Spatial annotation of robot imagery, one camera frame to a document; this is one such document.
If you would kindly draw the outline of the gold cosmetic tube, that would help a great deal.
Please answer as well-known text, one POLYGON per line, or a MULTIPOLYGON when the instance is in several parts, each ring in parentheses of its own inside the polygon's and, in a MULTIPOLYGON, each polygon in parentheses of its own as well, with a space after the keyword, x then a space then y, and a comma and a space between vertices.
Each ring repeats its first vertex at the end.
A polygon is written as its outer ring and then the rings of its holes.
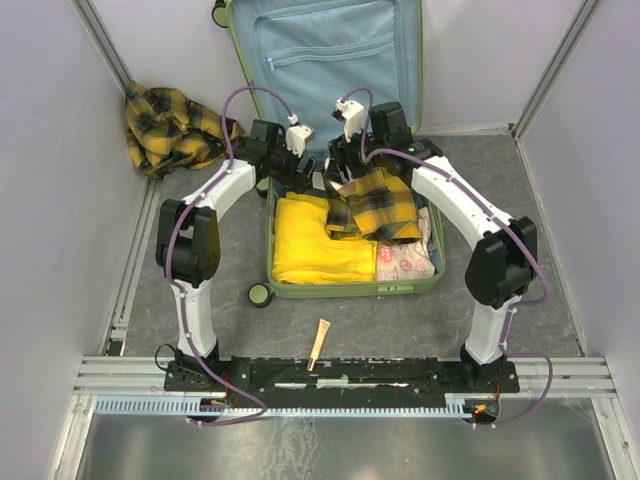
POLYGON ((316 336, 313 342, 313 346, 311 348, 311 352, 309 355, 309 359, 307 362, 307 371, 312 372, 315 368, 316 362, 320 357, 320 353, 322 347, 324 345, 328 330, 331 326, 331 322, 325 319, 320 319, 318 323, 318 328, 316 331, 316 336))

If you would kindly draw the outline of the cream pink-print cloth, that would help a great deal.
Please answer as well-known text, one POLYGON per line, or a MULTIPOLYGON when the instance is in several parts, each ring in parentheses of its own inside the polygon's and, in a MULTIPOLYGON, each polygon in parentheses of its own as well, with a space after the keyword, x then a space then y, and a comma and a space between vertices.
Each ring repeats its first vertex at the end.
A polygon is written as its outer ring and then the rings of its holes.
POLYGON ((436 274, 436 266, 431 260, 429 240, 431 219, 427 207, 418 211, 418 226, 422 238, 406 244, 377 245, 376 280, 408 281, 424 280, 436 274))

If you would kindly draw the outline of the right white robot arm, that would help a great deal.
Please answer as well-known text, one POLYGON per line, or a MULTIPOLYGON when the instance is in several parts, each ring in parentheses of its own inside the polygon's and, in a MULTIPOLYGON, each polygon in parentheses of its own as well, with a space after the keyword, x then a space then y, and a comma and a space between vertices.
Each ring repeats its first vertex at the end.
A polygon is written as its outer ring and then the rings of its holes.
POLYGON ((415 242, 420 198, 457 228, 472 251, 464 281, 474 299, 459 379, 469 390, 483 390, 505 357, 508 319, 537 274, 535 223, 491 205, 439 147, 416 139, 399 103, 367 109, 341 98, 333 115, 344 132, 329 142, 323 172, 329 235, 415 242))

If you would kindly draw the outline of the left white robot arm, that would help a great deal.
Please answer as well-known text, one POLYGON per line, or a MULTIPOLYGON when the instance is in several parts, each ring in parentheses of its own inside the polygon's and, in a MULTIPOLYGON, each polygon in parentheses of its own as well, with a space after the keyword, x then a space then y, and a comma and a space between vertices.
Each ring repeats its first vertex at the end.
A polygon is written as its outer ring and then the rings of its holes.
POLYGON ((179 322, 177 365, 198 389, 221 378, 218 341, 211 320, 211 280, 221 260, 219 221, 261 180, 272 177, 301 193, 311 187, 314 158, 305 156, 314 130, 289 117, 290 126, 255 120, 238 155, 192 194, 169 199, 160 209, 156 263, 171 286, 179 322))

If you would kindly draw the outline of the yellow garment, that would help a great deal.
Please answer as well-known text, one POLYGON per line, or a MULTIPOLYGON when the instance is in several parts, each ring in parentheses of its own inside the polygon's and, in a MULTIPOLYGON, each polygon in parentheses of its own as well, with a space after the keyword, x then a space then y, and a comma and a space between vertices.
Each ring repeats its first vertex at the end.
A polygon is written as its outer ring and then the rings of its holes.
POLYGON ((377 244, 362 238, 332 239, 325 229, 328 201, 289 192, 274 217, 271 273, 279 283, 326 285, 375 279, 377 244))

